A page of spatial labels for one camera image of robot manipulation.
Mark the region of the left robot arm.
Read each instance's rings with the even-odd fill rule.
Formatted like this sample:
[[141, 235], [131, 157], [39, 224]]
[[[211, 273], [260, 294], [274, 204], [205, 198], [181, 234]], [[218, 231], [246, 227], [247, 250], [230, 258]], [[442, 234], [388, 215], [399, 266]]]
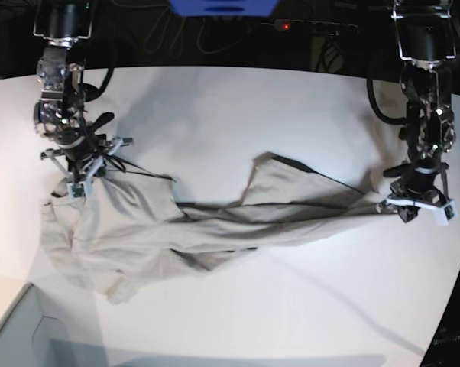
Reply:
[[457, 215], [449, 196], [448, 164], [442, 156], [456, 141], [452, 111], [452, 71], [455, 42], [451, 25], [451, 1], [395, 1], [394, 21], [400, 59], [404, 62], [400, 88], [407, 98], [403, 118], [385, 115], [367, 78], [368, 99], [374, 114], [388, 125], [400, 127], [399, 138], [407, 144], [407, 158], [383, 172], [393, 179], [390, 195], [379, 204], [405, 222], [421, 209], [433, 213], [446, 226]]

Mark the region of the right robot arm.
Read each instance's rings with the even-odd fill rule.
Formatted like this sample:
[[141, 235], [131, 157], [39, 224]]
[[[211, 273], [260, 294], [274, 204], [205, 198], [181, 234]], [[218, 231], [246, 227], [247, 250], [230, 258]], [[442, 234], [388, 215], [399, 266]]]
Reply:
[[39, 101], [34, 107], [34, 130], [58, 149], [45, 151], [43, 159], [53, 162], [64, 156], [62, 167], [72, 183], [95, 174], [96, 159], [102, 159], [96, 136], [85, 119], [85, 104], [98, 98], [106, 89], [85, 84], [86, 62], [74, 60], [70, 52], [80, 41], [90, 39], [96, 1], [40, 1], [33, 34], [47, 42], [37, 62], [41, 85]]

